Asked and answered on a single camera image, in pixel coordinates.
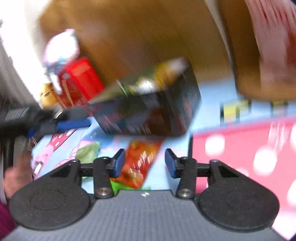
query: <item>human hand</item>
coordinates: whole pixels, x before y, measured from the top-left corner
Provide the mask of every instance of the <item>human hand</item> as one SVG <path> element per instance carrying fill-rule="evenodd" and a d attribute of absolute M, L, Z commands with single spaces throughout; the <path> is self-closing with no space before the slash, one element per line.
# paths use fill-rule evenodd
<path fill-rule="evenodd" d="M 15 165 L 5 171 L 3 187 L 8 199 L 19 189 L 33 181 L 30 161 L 31 153 L 24 151 L 17 158 Z"/>

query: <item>orange snack wrapper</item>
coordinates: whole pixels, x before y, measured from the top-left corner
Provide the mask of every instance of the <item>orange snack wrapper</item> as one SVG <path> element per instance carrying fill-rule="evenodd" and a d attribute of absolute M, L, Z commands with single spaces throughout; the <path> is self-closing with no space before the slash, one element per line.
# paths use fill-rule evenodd
<path fill-rule="evenodd" d="M 132 140 L 126 151 L 126 162 L 121 175 L 110 179 L 135 189 L 142 187 L 161 143 L 162 141 Z"/>

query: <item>black box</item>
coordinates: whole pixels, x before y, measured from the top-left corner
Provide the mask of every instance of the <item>black box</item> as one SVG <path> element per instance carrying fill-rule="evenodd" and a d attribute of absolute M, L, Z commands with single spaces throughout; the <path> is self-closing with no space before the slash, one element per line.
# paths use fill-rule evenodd
<path fill-rule="evenodd" d="M 181 71 L 164 71 L 178 61 L 186 63 Z M 170 81 L 159 78 L 159 73 L 166 73 Z M 90 100 L 88 108 L 107 134 L 180 136 L 188 130 L 200 101 L 192 66 L 179 58 L 116 81 Z"/>

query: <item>yellow and black tag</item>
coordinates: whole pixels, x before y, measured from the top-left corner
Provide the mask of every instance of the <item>yellow and black tag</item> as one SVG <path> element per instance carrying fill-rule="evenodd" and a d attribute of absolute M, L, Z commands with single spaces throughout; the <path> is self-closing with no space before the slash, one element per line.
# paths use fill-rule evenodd
<path fill-rule="evenodd" d="M 224 103 L 220 107 L 220 123 L 229 124 L 239 122 L 242 114 L 247 114 L 251 110 L 251 101 L 247 99 L 236 100 Z"/>
<path fill-rule="evenodd" d="M 288 110 L 287 101 L 273 101 L 270 102 L 272 116 L 286 116 Z"/>

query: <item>gray curtain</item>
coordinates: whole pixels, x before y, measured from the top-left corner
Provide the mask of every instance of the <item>gray curtain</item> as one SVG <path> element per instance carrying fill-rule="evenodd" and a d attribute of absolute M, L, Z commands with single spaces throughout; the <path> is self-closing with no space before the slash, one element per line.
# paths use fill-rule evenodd
<path fill-rule="evenodd" d="M 3 107 L 20 107 L 24 105 L 38 105 L 23 84 L 7 56 L 0 37 L 0 111 Z M 14 156 L 18 156 L 25 148 L 26 138 L 20 137 L 15 142 Z M 6 203 L 2 187 L 3 180 L 3 153 L 0 153 L 0 200 Z"/>

